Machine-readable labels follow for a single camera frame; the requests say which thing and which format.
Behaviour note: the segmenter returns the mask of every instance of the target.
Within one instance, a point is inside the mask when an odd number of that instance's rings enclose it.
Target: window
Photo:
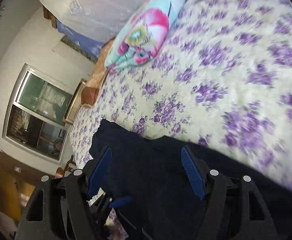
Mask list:
[[[69,127],[71,89],[25,64],[6,112],[3,138],[30,153],[60,160]]]

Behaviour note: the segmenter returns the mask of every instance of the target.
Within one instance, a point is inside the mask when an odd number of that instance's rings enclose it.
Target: floral bedsheet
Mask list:
[[[292,191],[290,0],[187,0],[157,57],[110,74],[71,131],[77,165],[105,118],[222,152]]]

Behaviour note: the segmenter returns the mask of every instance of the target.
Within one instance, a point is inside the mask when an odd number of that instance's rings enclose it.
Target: dark garment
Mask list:
[[[249,175],[269,208],[280,239],[292,233],[292,193],[258,171],[214,150],[166,136],[147,140],[102,120],[89,153],[96,158],[105,146],[112,150],[112,164],[102,188],[114,198],[134,199],[117,212],[134,226],[143,226],[154,240],[181,240],[191,238],[205,212],[205,201],[194,194],[181,163],[181,149],[185,145],[209,168],[225,176]]]

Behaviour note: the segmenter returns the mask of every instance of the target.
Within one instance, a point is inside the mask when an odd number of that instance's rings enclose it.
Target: window pane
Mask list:
[[[63,117],[71,98],[71,94],[27,72],[16,102],[64,126]]]
[[[66,131],[12,106],[7,136],[30,149],[59,160]]]

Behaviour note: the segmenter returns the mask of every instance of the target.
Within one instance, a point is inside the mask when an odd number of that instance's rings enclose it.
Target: wooden cabinet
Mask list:
[[[43,175],[0,150],[0,211],[19,221],[23,207]]]

